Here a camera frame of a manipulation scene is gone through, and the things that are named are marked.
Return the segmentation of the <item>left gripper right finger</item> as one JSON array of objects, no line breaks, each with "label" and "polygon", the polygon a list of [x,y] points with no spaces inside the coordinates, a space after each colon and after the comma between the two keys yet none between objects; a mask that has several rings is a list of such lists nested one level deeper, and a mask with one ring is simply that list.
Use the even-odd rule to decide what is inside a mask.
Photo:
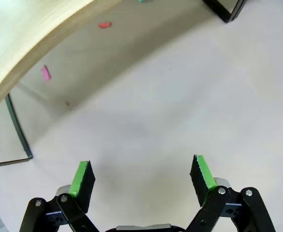
[{"label": "left gripper right finger", "polygon": [[200,210],[185,231],[211,232],[219,218],[230,218],[238,232],[274,232],[275,228],[259,191],[234,191],[226,179],[214,178],[202,155],[194,155],[190,177]]}]

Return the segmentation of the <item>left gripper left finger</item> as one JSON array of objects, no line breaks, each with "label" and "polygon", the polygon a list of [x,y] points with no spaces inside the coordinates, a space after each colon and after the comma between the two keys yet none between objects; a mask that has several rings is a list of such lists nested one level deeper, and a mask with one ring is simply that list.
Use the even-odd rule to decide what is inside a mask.
[{"label": "left gripper left finger", "polygon": [[87,217],[95,176],[90,161],[81,161],[71,185],[59,189],[54,198],[29,201],[21,223],[21,232],[57,232],[69,225],[73,232],[97,232]]}]

